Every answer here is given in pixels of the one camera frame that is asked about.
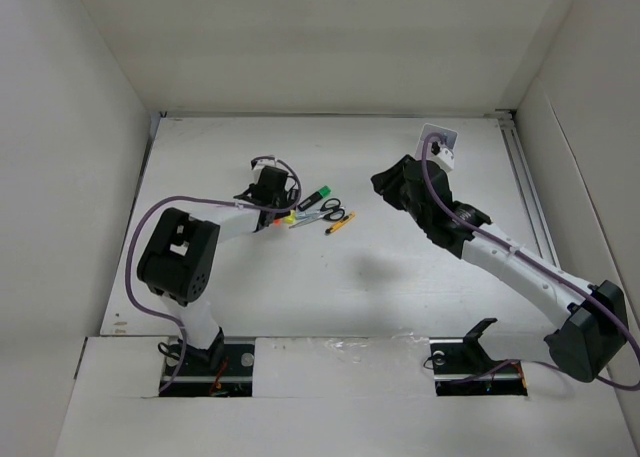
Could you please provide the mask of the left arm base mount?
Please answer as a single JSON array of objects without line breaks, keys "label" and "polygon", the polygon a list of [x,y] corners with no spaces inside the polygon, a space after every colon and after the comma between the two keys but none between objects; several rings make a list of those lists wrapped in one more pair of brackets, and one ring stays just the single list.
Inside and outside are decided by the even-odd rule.
[{"label": "left arm base mount", "polygon": [[211,368],[197,361],[195,351],[187,351],[177,376],[169,383],[177,368],[182,341],[174,338],[158,344],[163,356],[159,382],[160,397],[251,397],[255,362],[255,339],[226,339],[217,366]]}]

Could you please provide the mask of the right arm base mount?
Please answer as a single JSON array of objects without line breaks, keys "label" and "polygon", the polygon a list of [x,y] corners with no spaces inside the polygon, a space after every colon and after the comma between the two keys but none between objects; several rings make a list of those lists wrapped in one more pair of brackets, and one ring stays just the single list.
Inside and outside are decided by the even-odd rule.
[{"label": "right arm base mount", "polygon": [[527,396],[519,361],[493,360],[480,338],[496,318],[485,318],[462,337],[430,338],[423,367],[433,373],[438,397]]}]

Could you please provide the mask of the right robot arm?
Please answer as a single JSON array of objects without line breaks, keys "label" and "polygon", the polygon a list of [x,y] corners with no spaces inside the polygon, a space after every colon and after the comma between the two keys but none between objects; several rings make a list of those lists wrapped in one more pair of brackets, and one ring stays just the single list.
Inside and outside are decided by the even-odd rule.
[{"label": "right robot arm", "polygon": [[435,162],[406,155],[371,182],[375,193],[408,213],[432,243],[490,273],[540,310],[556,327],[544,341],[560,371],[591,382],[625,345],[639,348],[616,284],[595,286],[529,252],[488,215],[453,199],[448,177]]}]

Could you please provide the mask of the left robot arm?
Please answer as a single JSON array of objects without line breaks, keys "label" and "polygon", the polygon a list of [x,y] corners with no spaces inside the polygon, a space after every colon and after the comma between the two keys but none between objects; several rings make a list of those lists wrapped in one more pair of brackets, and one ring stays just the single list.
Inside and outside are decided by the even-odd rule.
[{"label": "left robot arm", "polygon": [[179,326],[185,346],[177,360],[205,374],[216,371],[224,355],[224,332],[203,297],[217,247],[262,231],[293,210],[300,198],[299,178],[283,161],[270,164],[261,158],[251,165],[254,181],[245,191],[231,201],[204,201],[213,206],[208,218],[169,205],[198,203],[198,198],[177,196],[161,201],[163,212],[136,268],[138,280],[177,309],[175,316],[168,316]]}]

